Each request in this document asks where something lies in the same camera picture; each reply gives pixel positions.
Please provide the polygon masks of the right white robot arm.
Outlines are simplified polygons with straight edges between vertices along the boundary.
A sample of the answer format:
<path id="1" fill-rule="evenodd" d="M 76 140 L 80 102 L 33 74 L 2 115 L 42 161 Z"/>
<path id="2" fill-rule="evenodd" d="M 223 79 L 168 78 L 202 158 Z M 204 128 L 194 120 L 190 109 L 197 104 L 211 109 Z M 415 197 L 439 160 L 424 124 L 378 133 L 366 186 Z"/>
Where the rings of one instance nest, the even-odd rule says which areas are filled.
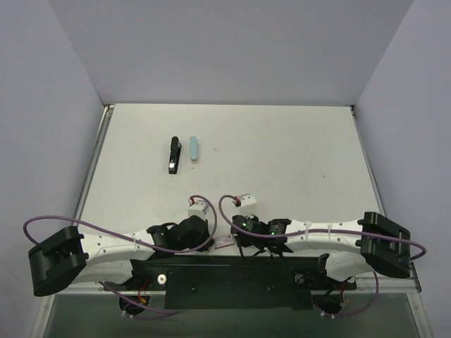
<path id="1" fill-rule="evenodd" d="M 311 223 L 287 218 L 259 221 L 244 215 L 232 217 L 231 230 L 244 246 L 255 246 L 282 256 L 317 251 L 326 262 L 315 269 L 316 283 L 330 288 L 363 273 L 410 277 L 410 231 L 376 212 L 341 223 Z"/>

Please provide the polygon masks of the black stapler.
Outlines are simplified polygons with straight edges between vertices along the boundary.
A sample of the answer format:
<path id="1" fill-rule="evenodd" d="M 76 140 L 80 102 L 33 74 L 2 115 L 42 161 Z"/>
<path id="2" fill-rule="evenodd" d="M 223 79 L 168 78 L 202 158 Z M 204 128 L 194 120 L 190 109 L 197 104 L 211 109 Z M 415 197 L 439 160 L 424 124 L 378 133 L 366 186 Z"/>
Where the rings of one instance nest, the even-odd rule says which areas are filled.
<path id="1" fill-rule="evenodd" d="M 180 160 L 182 144 L 177 136 L 173 136 L 170 145 L 170 154 L 168 160 L 168 173 L 175 175 L 178 172 L 178 164 Z"/>

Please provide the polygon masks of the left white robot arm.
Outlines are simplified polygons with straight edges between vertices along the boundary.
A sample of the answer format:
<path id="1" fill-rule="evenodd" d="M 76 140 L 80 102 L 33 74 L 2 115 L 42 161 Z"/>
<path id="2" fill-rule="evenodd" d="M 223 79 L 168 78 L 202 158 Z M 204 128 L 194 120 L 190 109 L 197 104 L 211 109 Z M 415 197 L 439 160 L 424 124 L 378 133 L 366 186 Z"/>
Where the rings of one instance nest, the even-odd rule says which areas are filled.
<path id="1" fill-rule="evenodd" d="M 197 215 L 130 234 L 100 227 L 97 232 L 83 234 L 68 226 L 35 244 L 28 252 L 33 294 L 49 296 L 82 282 L 112 282 L 136 290 L 145 273 L 133 261 L 203 252 L 214 243 L 207 220 Z"/>

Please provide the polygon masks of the light blue stapler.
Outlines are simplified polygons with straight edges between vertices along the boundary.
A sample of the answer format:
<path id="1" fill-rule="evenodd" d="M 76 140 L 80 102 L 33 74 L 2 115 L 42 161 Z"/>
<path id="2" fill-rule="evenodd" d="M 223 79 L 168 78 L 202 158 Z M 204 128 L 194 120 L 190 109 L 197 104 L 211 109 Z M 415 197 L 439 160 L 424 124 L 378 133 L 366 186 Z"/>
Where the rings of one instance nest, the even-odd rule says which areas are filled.
<path id="1" fill-rule="evenodd" d="M 195 136 L 190 137 L 190 160 L 192 163 L 196 163 L 199 160 L 199 144 Z"/>

